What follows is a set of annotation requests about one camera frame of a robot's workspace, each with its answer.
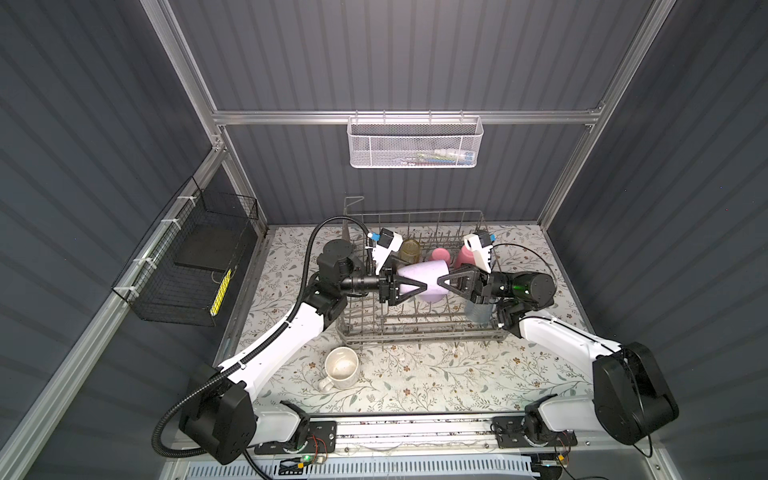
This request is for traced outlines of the small lilac plastic cup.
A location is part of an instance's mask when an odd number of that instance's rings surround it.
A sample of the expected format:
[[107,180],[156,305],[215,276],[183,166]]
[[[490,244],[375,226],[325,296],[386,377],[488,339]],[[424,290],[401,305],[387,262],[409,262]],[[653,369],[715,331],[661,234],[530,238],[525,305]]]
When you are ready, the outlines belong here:
[[424,302],[438,302],[448,295],[448,291],[437,283],[437,279],[449,273],[444,260],[433,260],[399,267],[397,274],[401,277],[424,283],[427,288],[417,298]]

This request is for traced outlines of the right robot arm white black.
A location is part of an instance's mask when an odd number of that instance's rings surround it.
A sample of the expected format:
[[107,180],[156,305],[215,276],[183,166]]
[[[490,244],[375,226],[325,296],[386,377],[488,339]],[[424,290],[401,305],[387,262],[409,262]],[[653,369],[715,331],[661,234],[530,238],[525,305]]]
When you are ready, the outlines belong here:
[[465,266],[437,283],[472,303],[495,304],[504,330],[563,358],[590,380],[588,395],[547,394],[526,406],[520,429],[531,444],[547,446],[560,433],[603,431],[634,445],[679,417],[648,347],[602,338],[546,314],[556,293],[551,275]]

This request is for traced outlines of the white ceramic mug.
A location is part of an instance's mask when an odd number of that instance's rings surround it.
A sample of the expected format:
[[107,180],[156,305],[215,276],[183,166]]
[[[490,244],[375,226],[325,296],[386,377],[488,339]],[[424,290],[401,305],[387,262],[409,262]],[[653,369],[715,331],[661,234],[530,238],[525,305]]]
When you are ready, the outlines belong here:
[[361,364],[357,353],[349,347],[332,350],[324,363],[325,377],[318,383],[318,390],[349,389],[359,380]]

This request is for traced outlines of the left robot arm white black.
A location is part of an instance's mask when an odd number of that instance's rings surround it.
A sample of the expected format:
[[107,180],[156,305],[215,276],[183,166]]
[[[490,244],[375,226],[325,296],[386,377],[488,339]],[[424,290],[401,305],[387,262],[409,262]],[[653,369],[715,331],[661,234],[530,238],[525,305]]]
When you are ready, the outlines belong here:
[[304,345],[323,333],[345,310],[348,299],[375,292],[398,305],[422,293],[423,282],[399,275],[396,258],[400,234],[383,228],[358,227],[366,244],[364,259],[344,239],[312,254],[321,230],[314,227],[304,253],[297,298],[288,313],[238,354],[216,367],[205,366],[190,380],[188,393],[158,420],[151,447],[165,458],[208,454],[227,465],[248,458],[259,445],[301,450],[310,431],[310,416],[282,401],[273,407],[253,402],[273,375]]

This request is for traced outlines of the blue transparent cup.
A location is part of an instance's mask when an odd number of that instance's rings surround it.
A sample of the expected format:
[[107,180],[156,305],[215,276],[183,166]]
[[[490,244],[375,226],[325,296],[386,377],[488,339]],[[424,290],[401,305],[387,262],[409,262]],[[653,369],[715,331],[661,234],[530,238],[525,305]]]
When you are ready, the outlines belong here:
[[477,304],[467,301],[465,304],[464,315],[472,324],[488,327],[492,323],[493,311],[493,304]]

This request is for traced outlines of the floral table mat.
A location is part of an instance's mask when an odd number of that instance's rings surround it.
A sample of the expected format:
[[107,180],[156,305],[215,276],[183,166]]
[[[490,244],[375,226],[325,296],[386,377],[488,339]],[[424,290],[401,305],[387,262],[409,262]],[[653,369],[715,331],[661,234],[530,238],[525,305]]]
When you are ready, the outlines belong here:
[[[236,352],[255,341],[293,306],[311,226],[278,227],[269,246]],[[551,316],[592,330],[577,307],[550,245],[539,226],[488,227],[500,243],[529,247],[558,277]],[[396,343],[352,347],[361,362],[360,379],[348,389],[318,389],[324,361],[345,342],[337,324],[302,347],[267,382],[261,403],[288,401],[312,413],[497,412],[523,410],[548,394],[589,395],[593,387],[563,357],[512,335],[500,341]]]

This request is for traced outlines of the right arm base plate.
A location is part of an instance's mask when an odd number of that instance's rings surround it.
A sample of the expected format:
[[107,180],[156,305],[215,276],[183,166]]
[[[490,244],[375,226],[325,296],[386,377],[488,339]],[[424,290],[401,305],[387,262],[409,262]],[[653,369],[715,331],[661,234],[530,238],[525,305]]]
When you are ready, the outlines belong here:
[[500,448],[570,448],[578,444],[573,431],[553,431],[533,415],[493,417],[490,430]]

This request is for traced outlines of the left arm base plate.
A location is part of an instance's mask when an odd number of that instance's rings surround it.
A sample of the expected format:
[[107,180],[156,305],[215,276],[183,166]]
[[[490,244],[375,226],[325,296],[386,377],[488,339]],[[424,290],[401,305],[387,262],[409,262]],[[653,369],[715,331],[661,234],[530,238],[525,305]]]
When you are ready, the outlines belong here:
[[286,442],[266,442],[251,445],[248,450],[255,455],[333,453],[338,423],[335,421],[310,420],[299,425],[298,430]]

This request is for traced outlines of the yellow transparent cup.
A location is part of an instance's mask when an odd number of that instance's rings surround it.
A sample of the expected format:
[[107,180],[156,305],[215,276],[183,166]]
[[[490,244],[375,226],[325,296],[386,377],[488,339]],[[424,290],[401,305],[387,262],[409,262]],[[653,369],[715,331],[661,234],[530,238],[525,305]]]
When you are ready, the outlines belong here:
[[421,261],[421,245],[415,239],[407,239],[401,245],[398,256],[408,264],[419,263]]

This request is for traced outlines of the white mesh wall basket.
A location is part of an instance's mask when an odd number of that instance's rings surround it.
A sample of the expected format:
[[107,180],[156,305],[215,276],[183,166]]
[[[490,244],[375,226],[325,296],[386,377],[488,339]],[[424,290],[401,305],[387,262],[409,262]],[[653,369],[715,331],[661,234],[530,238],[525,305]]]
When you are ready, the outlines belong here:
[[416,154],[438,149],[472,150],[477,165],[484,125],[477,116],[381,114],[349,118],[346,133],[354,168],[471,169],[422,164],[416,161]]

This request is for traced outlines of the items in white basket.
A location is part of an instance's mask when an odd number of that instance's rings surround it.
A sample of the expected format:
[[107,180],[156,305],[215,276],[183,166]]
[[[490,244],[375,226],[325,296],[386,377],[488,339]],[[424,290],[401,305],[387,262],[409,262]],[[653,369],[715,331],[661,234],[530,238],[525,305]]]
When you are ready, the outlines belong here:
[[438,149],[416,154],[416,161],[426,165],[472,168],[476,165],[476,152],[463,149]]

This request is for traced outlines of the yellow brush in basket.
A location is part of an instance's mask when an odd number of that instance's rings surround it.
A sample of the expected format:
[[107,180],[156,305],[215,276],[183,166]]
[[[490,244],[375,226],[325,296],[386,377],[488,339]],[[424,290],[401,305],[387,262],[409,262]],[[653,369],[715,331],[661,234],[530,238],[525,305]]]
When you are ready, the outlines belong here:
[[216,317],[220,312],[220,309],[222,307],[222,304],[227,294],[227,290],[229,288],[229,284],[231,282],[232,274],[233,274],[233,270],[228,269],[226,273],[223,275],[221,281],[218,283],[219,287],[217,289],[216,295],[209,309],[209,315],[211,317]]

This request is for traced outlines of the pink plastic cup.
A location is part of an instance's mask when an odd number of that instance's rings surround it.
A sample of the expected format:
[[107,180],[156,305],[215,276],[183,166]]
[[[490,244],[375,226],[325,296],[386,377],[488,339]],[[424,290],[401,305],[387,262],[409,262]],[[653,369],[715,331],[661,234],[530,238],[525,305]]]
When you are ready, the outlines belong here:
[[458,252],[455,262],[454,262],[454,269],[461,268],[464,265],[474,265],[474,254],[472,250],[467,247],[466,245],[463,245]]
[[451,264],[451,252],[446,248],[438,247],[430,252],[429,258],[431,261],[443,261],[447,265]]

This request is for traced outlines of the white vented front panel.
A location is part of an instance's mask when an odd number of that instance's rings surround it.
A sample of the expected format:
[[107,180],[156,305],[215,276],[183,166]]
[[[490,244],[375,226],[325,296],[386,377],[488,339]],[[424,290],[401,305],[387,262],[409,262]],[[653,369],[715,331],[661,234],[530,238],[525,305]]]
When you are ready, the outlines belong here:
[[439,456],[334,457],[301,472],[280,468],[279,461],[259,459],[271,479],[538,479],[528,457],[507,454]]

